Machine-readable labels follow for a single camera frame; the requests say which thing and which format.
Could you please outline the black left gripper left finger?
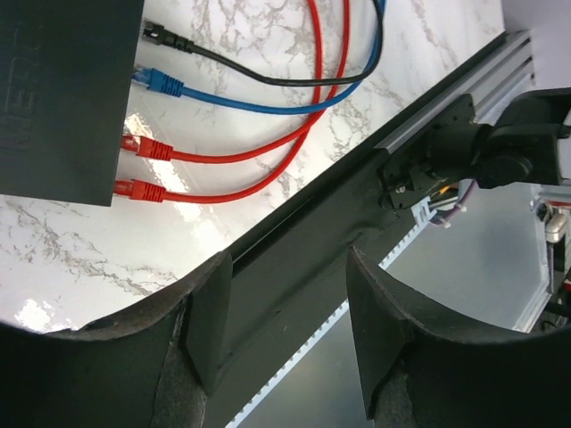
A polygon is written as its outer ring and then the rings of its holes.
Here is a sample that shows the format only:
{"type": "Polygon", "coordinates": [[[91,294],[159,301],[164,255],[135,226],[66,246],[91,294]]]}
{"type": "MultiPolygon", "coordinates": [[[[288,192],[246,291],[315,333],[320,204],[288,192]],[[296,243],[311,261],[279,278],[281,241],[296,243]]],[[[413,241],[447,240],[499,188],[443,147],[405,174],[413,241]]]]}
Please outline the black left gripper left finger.
{"type": "Polygon", "coordinates": [[[231,279],[222,251],[78,330],[2,324],[2,426],[201,426],[218,382],[231,279]]]}

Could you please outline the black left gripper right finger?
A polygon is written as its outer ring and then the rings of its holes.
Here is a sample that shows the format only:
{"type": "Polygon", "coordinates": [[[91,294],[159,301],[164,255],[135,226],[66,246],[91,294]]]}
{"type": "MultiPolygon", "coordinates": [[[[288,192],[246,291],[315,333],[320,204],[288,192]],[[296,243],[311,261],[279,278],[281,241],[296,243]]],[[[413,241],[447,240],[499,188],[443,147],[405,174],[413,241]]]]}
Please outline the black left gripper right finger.
{"type": "Polygon", "coordinates": [[[570,329],[520,333],[445,307],[358,249],[346,289],[377,427],[567,427],[570,329]]]}

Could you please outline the black network switch box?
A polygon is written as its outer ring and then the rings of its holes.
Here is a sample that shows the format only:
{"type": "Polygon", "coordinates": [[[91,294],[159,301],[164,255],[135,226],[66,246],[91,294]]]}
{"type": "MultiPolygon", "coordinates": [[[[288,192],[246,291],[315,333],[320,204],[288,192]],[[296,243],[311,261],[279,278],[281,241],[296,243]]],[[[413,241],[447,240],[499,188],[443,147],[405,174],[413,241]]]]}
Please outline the black network switch box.
{"type": "Polygon", "coordinates": [[[1,191],[107,206],[140,1],[1,4],[1,191]]]}

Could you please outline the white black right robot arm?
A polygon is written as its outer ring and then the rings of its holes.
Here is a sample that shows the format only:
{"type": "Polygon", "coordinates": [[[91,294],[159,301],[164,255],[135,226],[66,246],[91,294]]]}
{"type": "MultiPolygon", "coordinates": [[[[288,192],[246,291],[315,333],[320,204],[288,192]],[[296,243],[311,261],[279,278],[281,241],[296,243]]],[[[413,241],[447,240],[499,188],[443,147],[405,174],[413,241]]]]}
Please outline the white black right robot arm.
{"type": "Polygon", "coordinates": [[[482,189],[561,185],[559,141],[570,136],[569,112],[569,88],[534,90],[514,98],[489,125],[475,121],[472,96],[461,95],[378,168],[379,204],[406,210],[464,179],[482,189]]]}

